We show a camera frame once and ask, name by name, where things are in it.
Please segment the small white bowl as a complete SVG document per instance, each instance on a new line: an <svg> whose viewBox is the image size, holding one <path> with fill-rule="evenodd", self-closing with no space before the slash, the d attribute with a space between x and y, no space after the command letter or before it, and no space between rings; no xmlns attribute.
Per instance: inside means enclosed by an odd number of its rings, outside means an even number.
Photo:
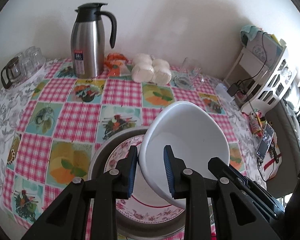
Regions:
<svg viewBox="0 0 300 240"><path fill-rule="evenodd" d="M172 198L164 165L164 147L170 145L175 157L204 178L215 179L208 162L218 157L230 163L229 144L217 123L204 110L187 101L166 107L151 123L138 156L142 175L150 188L168 203L184 209L184 199Z"/></svg>

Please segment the floral round plate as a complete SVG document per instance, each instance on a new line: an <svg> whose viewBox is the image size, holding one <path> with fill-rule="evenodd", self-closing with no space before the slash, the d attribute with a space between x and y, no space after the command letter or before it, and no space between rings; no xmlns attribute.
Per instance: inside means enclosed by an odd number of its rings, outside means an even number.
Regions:
<svg viewBox="0 0 300 240"><path fill-rule="evenodd" d="M143 137L143 134L136 135L120 143L108 157L108 160L106 161L104 167L104 172L108 172L109 170L114 169L117 165L117 162L128 155L130 146L136 146L139 149L141 147ZM138 165L136 167L133 190L137 187L137 185L140 184L147 184L147 182L145 181L141 169ZM119 213L121 213L125 217L142 224L160 224L172 220L184 212L183 209L176 206L175 209L171 207L155 209L152 207L141 206L134 201L128 203L126 209L117 209L117 211L119 211Z"/></svg>

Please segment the steel round tray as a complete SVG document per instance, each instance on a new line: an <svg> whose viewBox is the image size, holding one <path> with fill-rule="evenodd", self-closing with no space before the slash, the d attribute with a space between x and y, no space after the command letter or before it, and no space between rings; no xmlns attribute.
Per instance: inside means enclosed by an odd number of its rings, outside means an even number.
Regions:
<svg viewBox="0 0 300 240"><path fill-rule="evenodd" d="M147 127L135 127L123 130L106 140L95 152L88 172L93 179L104 173L104 167L113 150L126 139L145 134ZM172 220L160 224L142 224L133 221L116 210L119 239L183 239L185 212Z"/></svg>

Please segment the strawberry bowl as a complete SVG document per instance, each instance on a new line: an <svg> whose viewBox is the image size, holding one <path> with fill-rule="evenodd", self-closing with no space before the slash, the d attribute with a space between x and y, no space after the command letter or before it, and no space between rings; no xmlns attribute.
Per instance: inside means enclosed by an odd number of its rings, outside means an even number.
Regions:
<svg viewBox="0 0 300 240"><path fill-rule="evenodd" d="M131 201L134 201L141 206L152 207L155 209L167 207L175 209L175 206L158 196L147 184L137 185L132 196L128 200L118 200L116 207L119 210L124 210Z"/></svg>

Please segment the smartphone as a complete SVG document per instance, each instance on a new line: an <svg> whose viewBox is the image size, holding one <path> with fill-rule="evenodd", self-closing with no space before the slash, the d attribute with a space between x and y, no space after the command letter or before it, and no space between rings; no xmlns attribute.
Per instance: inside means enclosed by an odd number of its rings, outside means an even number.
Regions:
<svg viewBox="0 0 300 240"><path fill-rule="evenodd" d="M271 145L271 142L273 139L273 135L274 135L273 128L270 126L270 124L266 124L266 126L263 130L261 140L260 140L259 145L256 150L256 155L257 155L258 159L264 160L266 153L268 152L268 150L270 148L270 145Z"/></svg>

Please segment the glass mug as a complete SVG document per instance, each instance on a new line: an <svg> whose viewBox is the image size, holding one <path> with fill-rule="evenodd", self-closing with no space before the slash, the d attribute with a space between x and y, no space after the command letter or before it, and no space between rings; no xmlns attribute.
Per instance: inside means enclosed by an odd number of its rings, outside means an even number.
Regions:
<svg viewBox="0 0 300 240"><path fill-rule="evenodd" d="M174 84L182 89L198 89L204 83L201 64L189 57L186 57L178 70Z"/></svg>

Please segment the white buns bag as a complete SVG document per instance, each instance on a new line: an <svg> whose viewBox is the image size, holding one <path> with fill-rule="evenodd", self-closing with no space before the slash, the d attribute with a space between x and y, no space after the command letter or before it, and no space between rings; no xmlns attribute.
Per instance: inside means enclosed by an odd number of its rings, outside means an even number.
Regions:
<svg viewBox="0 0 300 240"><path fill-rule="evenodd" d="M151 82L164 86L172 78L170 64L163 59L153 59L148 54L137 54L132 60L132 66L132 80L137 83Z"/></svg>

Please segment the white power strip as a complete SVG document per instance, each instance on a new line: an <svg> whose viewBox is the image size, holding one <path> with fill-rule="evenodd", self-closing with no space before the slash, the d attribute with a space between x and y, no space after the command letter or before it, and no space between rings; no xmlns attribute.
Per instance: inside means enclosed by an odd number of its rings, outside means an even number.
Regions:
<svg viewBox="0 0 300 240"><path fill-rule="evenodd" d="M226 101L227 103L231 103L234 100L233 96L230 96L230 94L227 92L227 87L225 85L223 85L222 83L219 83L216 87L215 87L215 92L216 94L222 98L224 101Z"/></svg>

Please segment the colourful candy tube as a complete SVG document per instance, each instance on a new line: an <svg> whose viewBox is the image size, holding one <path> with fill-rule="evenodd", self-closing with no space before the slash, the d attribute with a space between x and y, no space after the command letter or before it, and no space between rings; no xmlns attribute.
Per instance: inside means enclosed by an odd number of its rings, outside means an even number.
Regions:
<svg viewBox="0 0 300 240"><path fill-rule="evenodd" d="M258 115L254 112L251 112L248 116L248 120L252 134L261 138L263 134L263 127Z"/></svg>

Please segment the orange snack packet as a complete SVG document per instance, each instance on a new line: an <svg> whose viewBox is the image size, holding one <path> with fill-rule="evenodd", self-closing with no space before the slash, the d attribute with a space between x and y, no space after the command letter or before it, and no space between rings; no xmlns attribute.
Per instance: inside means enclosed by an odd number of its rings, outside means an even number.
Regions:
<svg viewBox="0 0 300 240"><path fill-rule="evenodd" d="M109 53L104 58L104 64L108 69L109 77L124 77L131 75L129 59L120 53Z"/></svg>

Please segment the black charger adapter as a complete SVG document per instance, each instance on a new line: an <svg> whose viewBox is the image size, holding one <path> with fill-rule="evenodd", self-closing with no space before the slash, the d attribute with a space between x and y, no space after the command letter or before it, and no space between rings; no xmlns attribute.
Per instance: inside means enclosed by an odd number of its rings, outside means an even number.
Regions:
<svg viewBox="0 0 300 240"><path fill-rule="evenodd" d="M240 90L239 86L237 83L233 83L227 90L227 93L230 96L234 96L238 91Z"/></svg>

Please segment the white lattice shelf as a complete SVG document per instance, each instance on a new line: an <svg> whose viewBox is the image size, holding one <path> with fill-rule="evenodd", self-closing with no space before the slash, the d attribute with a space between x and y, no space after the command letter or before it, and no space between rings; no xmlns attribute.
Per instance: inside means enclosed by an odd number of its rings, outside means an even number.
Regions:
<svg viewBox="0 0 300 240"><path fill-rule="evenodd" d="M242 48L224 78L227 86L237 83L240 87L235 101L241 112L249 115L257 110L265 115L279 103L297 74L297 70L289 66L288 59L287 47L283 46L273 65L268 67L248 48Z"/></svg>

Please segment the steel thermos jug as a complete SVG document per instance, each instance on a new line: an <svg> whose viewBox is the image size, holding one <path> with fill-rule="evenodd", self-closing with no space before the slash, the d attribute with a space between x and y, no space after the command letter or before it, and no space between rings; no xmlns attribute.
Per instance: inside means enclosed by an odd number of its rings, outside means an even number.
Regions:
<svg viewBox="0 0 300 240"><path fill-rule="evenodd" d="M71 32L70 47L74 73L79 79L93 79L104 71L105 33L102 16L111 21L109 44L115 47L117 34L116 17L103 11L107 3L85 3L75 12L76 20Z"/></svg>

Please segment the glass cups rack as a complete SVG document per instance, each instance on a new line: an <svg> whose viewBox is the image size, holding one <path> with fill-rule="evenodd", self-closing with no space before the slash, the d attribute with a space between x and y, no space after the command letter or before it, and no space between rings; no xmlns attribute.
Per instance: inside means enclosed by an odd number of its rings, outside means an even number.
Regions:
<svg viewBox="0 0 300 240"><path fill-rule="evenodd" d="M9 89L33 77L46 65L39 47L31 46L15 55L0 73L2 86Z"/></svg>

